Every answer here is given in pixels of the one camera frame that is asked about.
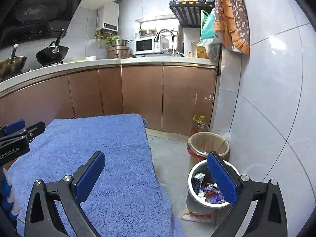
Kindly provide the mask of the blue white gloved hand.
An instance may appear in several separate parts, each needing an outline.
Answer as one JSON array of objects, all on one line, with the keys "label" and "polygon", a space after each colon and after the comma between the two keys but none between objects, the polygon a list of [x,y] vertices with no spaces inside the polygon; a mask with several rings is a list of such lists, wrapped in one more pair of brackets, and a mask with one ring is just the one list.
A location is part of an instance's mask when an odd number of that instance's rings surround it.
[{"label": "blue white gloved hand", "polygon": [[1,207],[7,214],[8,218],[14,223],[16,223],[17,217],[20,213],[20,205],[19,202],[16,200],[16,190],[12,185],[11,178],[8,174],[8,171],[5,168],[3,169],[1,184]]}]

